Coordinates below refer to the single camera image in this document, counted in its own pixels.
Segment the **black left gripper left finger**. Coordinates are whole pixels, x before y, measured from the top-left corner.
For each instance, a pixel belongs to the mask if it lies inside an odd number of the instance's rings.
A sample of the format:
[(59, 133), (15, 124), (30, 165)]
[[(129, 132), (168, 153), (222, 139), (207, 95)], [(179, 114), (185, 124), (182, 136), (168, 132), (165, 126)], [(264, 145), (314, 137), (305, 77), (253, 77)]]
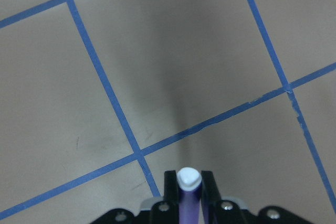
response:
[(151, 207), (151, 223), (179, 223), (179, 199), (176, 171), (165, 171), (164, 195)]

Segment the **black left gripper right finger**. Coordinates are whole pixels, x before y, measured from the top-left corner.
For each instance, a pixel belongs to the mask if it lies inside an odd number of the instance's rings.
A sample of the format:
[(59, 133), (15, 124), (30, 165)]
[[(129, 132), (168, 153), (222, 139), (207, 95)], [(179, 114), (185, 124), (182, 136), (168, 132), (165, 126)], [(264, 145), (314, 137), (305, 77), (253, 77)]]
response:
[(213, 172), (203, 170), (201, 205), (204, 223), (248, 223), (239, 199), (222, 197)]

